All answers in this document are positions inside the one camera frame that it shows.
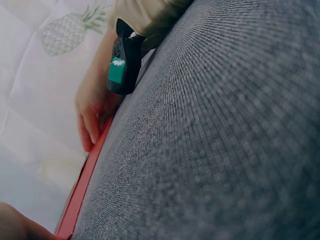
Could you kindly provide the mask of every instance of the beige sleeve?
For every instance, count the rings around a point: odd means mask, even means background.
[[[138,35],[146,37],[142,49],[150,50],[158,46],[192,1],[115,0],[108,25],[116,29],[117,20],[122,19]]]

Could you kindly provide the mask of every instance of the fabric texture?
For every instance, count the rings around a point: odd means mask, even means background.
[[[125,98],[72,240],[320,239],[320,3],[195,0]]]
[[[109,11],[109,27],[125,21],[138,35],[146,37],[143,50],[156,48],[192,0],[116,0]]]

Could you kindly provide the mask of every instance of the child's hand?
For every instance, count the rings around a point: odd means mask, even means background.
[[[6,203],[0,203],[0,240],[61,240]]]

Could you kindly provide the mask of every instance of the finger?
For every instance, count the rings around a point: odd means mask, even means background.
[[[62,240],[26,216],[22,215],[22,217],[27,229],[27,240]]]
[[[8,239],[15,239],[15,240],[60,240],[61,238],[56,237],[52,233],[50,233],[48,230],[46,230],[43,226],[39,225],[38,223],[32,221],[31,219],[24,216],[22,213],[20,213],[18,210],[16,210],[13,206],[9,204],[2,204],[1,205],[2,213],[4,213],[9,219],[10,216],[12,216],[12,220],[15,220],[13,224],[15,224],[16,229],[12,229],[12,233],[15,231],[19,231],[19,226],[21,226],[23,229],[22,232],[24,233],[24,236],[18,236],[16,235],[16,238],[6,238]]]
[[[93,147],[90,134],[86,128],[85,121],[82,115],[78,114],[76,118],[78,132],[80,134],[81,144],[86,152],[89,152]]]
[[[100,137],[100,129],[99,129],[97,113],[92,110],[88,110],[82,116],[83,116],[85,128],[89,132],[91,142],[93,144],[96,144]]]

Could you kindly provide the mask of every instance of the teal button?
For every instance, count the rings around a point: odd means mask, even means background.
[[[110,63],[108,79],[117,84],[121,84],[124,74],[126,61],[118,57],[114,57]]]

